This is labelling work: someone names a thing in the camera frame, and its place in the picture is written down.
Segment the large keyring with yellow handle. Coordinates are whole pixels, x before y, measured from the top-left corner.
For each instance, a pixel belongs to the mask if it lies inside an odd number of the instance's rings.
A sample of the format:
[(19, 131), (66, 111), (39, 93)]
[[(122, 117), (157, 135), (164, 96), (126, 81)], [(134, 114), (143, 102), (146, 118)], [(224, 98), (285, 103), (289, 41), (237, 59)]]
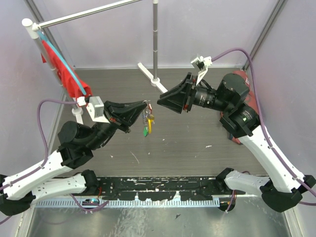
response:
[(153, 124), (155, 123), (155, 116), (153, 114), (153, 108), (149, 101), (145, 101), (146, 107), (141, 113), (141, 118), (143, 121), (144, 129), (143, 135), (147, 137), (152, 133)]

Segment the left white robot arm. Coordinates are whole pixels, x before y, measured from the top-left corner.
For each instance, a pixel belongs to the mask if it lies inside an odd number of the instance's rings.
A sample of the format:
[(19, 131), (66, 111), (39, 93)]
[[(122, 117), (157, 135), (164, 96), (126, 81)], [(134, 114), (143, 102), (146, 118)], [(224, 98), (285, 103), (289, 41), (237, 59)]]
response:
[(6, 216), (20, 214), (32, 205), (61, 195), (95, 195), (99, 181), (92, 170), (70, 178), (58, 175), (70, 172), (93, 158), (93, 151), (105, 146), (117, 130), (129, 133), (131, 126), (147, 108), (148, 101), (131, 103), (102, 102), (98, 96), (79, 97), (72, 104), (87, 109), (92, 127), (82, 122), (64, 123), (58, 139), (60, 146), (45, 153), (42, 161), (28, 169), (0, 177), (0, 211)]

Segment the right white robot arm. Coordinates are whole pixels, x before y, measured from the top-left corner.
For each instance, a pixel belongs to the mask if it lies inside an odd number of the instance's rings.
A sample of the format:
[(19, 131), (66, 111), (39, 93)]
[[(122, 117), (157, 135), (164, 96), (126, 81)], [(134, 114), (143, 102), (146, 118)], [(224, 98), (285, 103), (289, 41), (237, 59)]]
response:
[(160, 95), (157, 104), (179, 114), (192, 106), (220, 111), (222, 126), (251, 151), (267, 176), (225, 168), (216, 176), (217, 190), (224, 195), (230, 191), (256, 195), (272, 210), (284, 212), (299, 204), (316, 180), (297, 170), (272, 141), (258, 113), (245, 102), (249, 92), (245, 80), (235, 73), (226, 74), (217, 89), (207, 83), (201, 86), (188, 73), (180, 84)]

